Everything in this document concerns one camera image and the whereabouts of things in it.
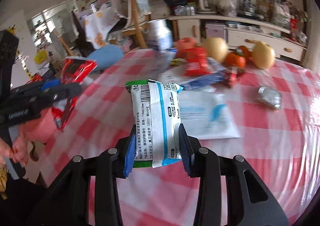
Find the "person's left hand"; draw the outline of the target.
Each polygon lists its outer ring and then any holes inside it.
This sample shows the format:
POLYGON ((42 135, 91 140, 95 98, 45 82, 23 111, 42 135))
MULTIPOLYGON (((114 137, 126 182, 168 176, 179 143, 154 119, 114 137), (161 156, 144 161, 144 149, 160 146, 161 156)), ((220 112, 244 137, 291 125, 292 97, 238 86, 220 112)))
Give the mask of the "person's left hand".
POLYGON ((5 167, 5 157, 26 166, 29 159, 28 143, 32 141, 46 143, 56 129, 51 108, 42 110, 40 118, 20 124, 18 137, 12 147, 1 139, 1 168, 5 167))

